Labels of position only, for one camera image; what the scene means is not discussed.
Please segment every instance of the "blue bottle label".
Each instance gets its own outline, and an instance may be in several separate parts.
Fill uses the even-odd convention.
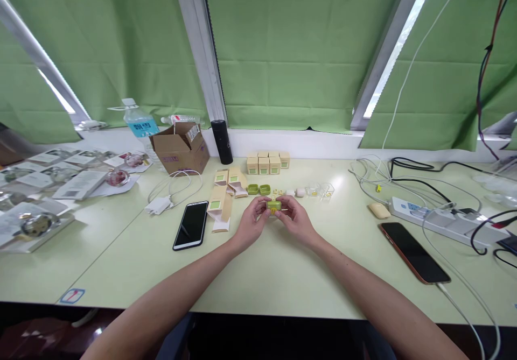
[[[128,126],[137,138],[150,137],[160,132],[153,119],[139,123],[128,123]]]

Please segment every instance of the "hand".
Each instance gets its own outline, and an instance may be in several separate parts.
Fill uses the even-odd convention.
[[[303,245],[314,245],[320,236],[314,230],[305,208],[292,196],[280,196],[277,200],[282,203],[282,209],[285,210],[276,211],[275,216],[284,223],[287,231]]]
[[[271,214],[266,206],[267,201],[271,201],[271,199],[267,196],[258,196],[244,210],[237,232],[230,239],[230,242],[237,249],[237,253],[241,253],[250,247],[262,233],[266,220]]]

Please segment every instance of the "power strip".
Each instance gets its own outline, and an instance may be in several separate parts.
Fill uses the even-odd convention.
[[[466,245],[470,245],[470,236],[474,229],[481,224],[480,220],[470,219],[461,213],[452,214],[448,210],[436,209],[429,214],[431,211],[428,208],[420,207],[397,197],[392,197],[390,200],[389,211],[393,216],[420,226],[422,226],[424,216],[427,216],[425,220],[427,229]],[[474,245],[479,249],[487,248],[508,236],[510,234],[505,229],[486,224],[476,234]]]

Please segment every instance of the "bottle cap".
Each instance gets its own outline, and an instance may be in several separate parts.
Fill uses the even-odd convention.
[[[122,103],[127,106],[136,105],[135,100],[133,98],[122,99]]]

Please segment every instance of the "person's right hand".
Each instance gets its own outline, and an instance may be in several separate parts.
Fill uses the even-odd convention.
[[[311,220],[302,205],[292,196],[280,196],[277,200],[282,203],[282,211],[276,211],[275,216],[284,223],[287,231],[303,245],[310,247],[319,238]]]

